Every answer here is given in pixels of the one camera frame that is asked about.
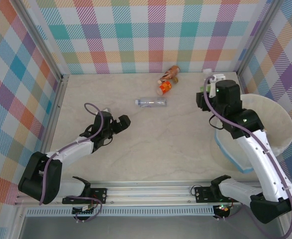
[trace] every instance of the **blue rim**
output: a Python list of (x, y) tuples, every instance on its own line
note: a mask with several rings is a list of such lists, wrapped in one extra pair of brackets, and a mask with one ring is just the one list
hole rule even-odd
[(249, 168), (249, 169), (245, 169), (243, 170), (240, 165), (225, 151), (225, 149), (223, 148), (222, 144), (220, 143), (220, 140), (217, 138), (216, 136), (216, 131), (214, 133), (214, 140), (216, 142), (216, 144), (220, 147), (221, 152), (224, 154), (225, 157), (227, 157), (228, 160), (230, 160), (231, 163), (233, 163), (235, 165), (235, 167), (241, 172), (241, 173), (250, 173), (253, 172), (254, 169), (253, 168)]

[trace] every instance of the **clear plastic bottle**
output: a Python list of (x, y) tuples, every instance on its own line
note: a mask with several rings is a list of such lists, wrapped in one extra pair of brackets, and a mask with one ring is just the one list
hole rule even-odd
[(164, 97), (143, 97), (136, 100), (135, 103), (140, 107), (165, 107), (167, 106), (167, 99)]

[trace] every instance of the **marble floor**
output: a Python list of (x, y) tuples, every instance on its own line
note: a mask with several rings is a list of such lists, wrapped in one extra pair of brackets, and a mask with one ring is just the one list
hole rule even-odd
[[(211, 180), (227, 174), (235, 179), (255, 180), (242, 174), (222, 155), (209, 126), (211, 113), (202, 112), (195, 94), (203, 85), (203, 73), (180, 73), (179, 82), (164, 96), (165, 108), (140, 108), (135, 99), (156, 97), (162, 73), (71, 75), (67, 85), (52, 150), (75, 140), (94, 122), (83, 105), (109, 107), (114, 118), (128, 115), (130, 127), (113, 142), (83, 157), (63, 172), (89, 181)], [(225, 73), (238, 82), (235, 73)]]

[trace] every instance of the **bottle cap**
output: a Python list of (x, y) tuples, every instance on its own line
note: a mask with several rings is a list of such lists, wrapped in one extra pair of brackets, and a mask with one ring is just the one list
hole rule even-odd
[(161, 90), (161, 88), (157, 88), (157, 94), (159, 95), (159, 96), (162, 96), (164, 93), (162, 92), (162, 90)]
[(170, 81), (173, 82), (174, 84), (179, 82), (177, 77), (172, 78)]

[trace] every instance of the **plaid wallpaper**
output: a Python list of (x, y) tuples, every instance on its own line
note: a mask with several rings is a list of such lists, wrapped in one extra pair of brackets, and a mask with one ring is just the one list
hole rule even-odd
[[(292, 0), (285, 0), (241, 78), (246, 93), (278, 102), (292, 119)], [(292, 180), (292, 144), (278, 157)]]
[[(23, 0), (48, 26), (72, 74), (233, 71), (270, 0)], [(36, 1), (40, 13), (30, 7)], [(261, 16), (255, 13), (264, 6)], [(44, 17), (40, 24), (37, 14)]]
[(9, 0), (0, 0), (0, 239), (24, 167), (41, 146), (56, 87)]
[(256, 21), (256, 24), (254, 25), (254, 28), (251, 31), (247, 42), (245, 43), (244, 49), (241, 52), (239, 60), (237, 61), (236, 65), (235, 65), (235, 68), (233, 69), (234, 71), (237, 71), (239, 69), (239, 66), (240, 66), (240, 64), (241, 64), (241, 62), (243, 60), (243, 57), (245, 56), (245, 53), (246, 53), (247, 49), (249, 49), (249, 47), (250, 47), (250, 45), (251, 45), (251, 43), (252, 43), (252, 41), (253, 41), (253, 39), (255, 37), (255, 34), (256, 34), (256, 32), (258, 31), (258, 29), (259, 29), (259, 27), (261, 25), (261, 22), (263, 21), (264, 17), (266, 16), (267, 11), (269, 10), (269, 7), (270, 7), (272, 1), (273, 0), (267, 0), (266, 1), (265, 5), (264, 5), (264, 7), (262, 9), (262, 12), (261, 12), (261, 14), (259, 15), (259, 17), (258, 17), (258, 19)]

